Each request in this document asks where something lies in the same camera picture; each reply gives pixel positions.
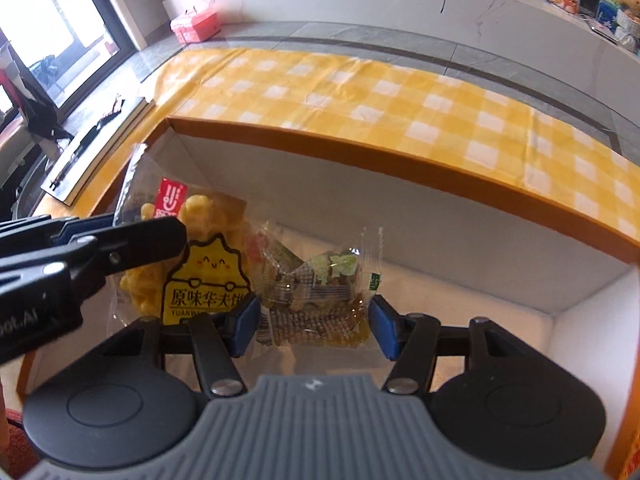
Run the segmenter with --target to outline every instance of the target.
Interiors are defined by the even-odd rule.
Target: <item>yellow checkered tablecloth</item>
[[[327,54],[192,50],[145,93],[158,106],[132,140],[171,115],[356,140],[524,189],[640,242],[640,168],[562,121],[457,79]]]

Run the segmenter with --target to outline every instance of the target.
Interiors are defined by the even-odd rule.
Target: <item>black circular joint cover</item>
[[[196,397],[183,382],[123,362],[104,373],[62,372],[29,396],[23,421],[33,445],[50,460],[108,470],[171,449],[197,418]]]
[[[460,449],[516,470],[591,456],[605,413],[598,396],[554,364],[518,359],[468,370],[430,399],[439,430]]]

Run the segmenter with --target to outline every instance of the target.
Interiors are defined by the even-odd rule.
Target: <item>gray tile floor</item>
[[[326,52],[446,73],[517,99],[572,124],[640,166],[638,126],[559,80],[468,46],[377,27],[340,23],[260,22],[225,25],[211,41],[188,48],[239,46]],[[67,122],[70,131],[90,127],[97,119],[95,115],[104,109],[105,101],[118,92],[126,95],[127,90],[134,86],[134,81],[144,80],[181,49],[182,46],[173,36],[167,36],[132,56],[72,114]]]

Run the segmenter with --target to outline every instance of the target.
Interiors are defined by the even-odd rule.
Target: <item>yellow label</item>
[[[162,288],[162,323],[178,324],[201,312],[228,312],[238,305],[251,291],[240,256],[222,234],[190,242]]]

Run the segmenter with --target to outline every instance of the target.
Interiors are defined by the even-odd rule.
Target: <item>green tag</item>
[[[378,290],[380,286],[380,282],[382,281],[382,276],[379,274],[372,272],[371,279],[369,280],[369,290]]]

